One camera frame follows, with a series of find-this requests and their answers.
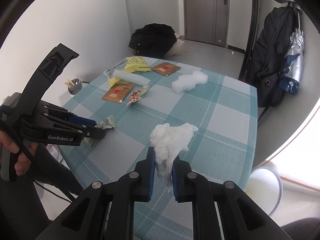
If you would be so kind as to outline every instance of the foam sponge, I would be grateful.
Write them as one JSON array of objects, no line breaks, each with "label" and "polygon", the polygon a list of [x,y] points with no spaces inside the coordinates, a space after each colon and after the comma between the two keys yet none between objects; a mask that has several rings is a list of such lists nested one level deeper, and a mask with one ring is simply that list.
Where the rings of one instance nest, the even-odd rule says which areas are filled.
[{"label": "foam sponge", "polygon": [[197,84],[206,84],[208,82],[208,75],[199,70],[194,71],[191,75],[181,75],[172,82],[172,90],[176,94],[181,94],[183,91],[190,91],[196,87]]},{"label": "foam sponge", "polygon": [[113,77],[120,78],[140,86],[149,86],[151,82],[148,78],[133,73],[127,73],[121,70],[115,70],[113,73]]}]

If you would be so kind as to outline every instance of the printed label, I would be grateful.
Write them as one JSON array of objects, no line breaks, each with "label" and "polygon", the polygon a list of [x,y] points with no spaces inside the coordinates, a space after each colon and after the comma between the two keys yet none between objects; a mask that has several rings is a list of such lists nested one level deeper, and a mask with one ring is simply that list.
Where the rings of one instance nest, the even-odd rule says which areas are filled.
[{"label": "printed label", "polygon": [[64,141],[64,142],[73,142],[73,138],[68,138],[68,137],[61,137],[61,136],[48,136],[49,140],[55,140],[55,141]]},{"label": "printed label", "polygon": [[4,113],[2,113],[2,120],[5,121],[5,120],[7,120],[7,119],[8,119],[7,115],[4,114]]}]

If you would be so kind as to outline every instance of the power cord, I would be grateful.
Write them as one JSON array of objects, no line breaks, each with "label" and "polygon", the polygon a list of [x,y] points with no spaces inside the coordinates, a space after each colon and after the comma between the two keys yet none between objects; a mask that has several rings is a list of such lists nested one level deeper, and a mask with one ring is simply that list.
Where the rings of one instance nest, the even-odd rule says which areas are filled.
[{"label": "power cord", "polygon": [[69,203],[72,203],[70,200],[68,200],[68,199],[66,199],[66,198],[64,198],[64,197],[61,197],[61,196],[59,196],[58,194],[55,194],[55,193],[52,192],[51,190],[47,189],[46,187],[42,186],[42,185],[39,184],[37,181],[35,181],[33,178],[31,178],[31,179],[33,180],[33,182],[34,182],[35,184],[37,184],[39,187],[43,188],[44,190],[50,192],[51,194],[55,195],[55,196],[58,197],[58,198],[61,198],[61,199],[65,200],[65,201],[67,201],[67,202],[69,202]]},{"label": "power cord", "polygon": [[14,132],[12,127],[10,127],[5,121],[0,119],[0,129],[7,133],[9,137],[15,142],[15,144],[20,148],[20,150],[27,156],[27,158],[31,161],[31,163],[36,166],[47,178],[57,187],[61,192],[67,196],[68,199],[71,201],[74,201],[76,198],[71,195],[70,192],[65,190],[63,187],[61,187],[60,182],[58,182],[56,179],[54,179],[46,170],[44,170],[41,165],[38,163],[38,161],[34,158],[34,156],[31,154],[29,149],[24,145],[23,141],[19,138],[19,136]]}]

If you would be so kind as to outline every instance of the human hand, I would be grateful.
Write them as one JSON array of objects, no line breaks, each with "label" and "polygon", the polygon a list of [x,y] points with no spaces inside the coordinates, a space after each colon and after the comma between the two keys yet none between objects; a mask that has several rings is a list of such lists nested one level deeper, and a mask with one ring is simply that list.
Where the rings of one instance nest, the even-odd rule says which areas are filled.
[{"label": "human hand", "polygon": [[[19,147],[12,141],[12,139],[5,133],[0,131],[0,147],[2,145],[7,148],[12,153],[19,153]],[[36,149],[38,147],[38,143],[31,143],[29,147],[29,151],[34,156],[36,154]],[[20,153],[18,157],[18,161],[15,164],[14,168],[18,176],[22,176],[27,173],[29,170],[31,161],[24,155],[24,153]]]}]

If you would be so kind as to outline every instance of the crumpled wrapper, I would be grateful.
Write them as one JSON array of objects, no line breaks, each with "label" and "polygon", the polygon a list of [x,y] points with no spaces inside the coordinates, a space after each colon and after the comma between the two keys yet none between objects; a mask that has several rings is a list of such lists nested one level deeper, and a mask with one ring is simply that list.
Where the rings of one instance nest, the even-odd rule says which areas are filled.
[{"label": "crumpled wrapper", "polygon": [[[108,116],[105,120],[102,122],[98,123],[95,127],[97,128],[102,128],[102,129],[111,129],[111,128],[116,128],[116,123],[115,123],[115,117],[113,115]],[[84,138],[84,142],[91,147],[91,144],[93,142],[93,138]]]},{"label": "crumpled wrapper", "polygon": [[135,90],[131,94],[126,106],[130,105],[131,103],[136,103],[136,102],[140,101],[144,97],[144,94],[148,91],[148,89],[149,89],[149,86],[144,86],[138,90]]}]

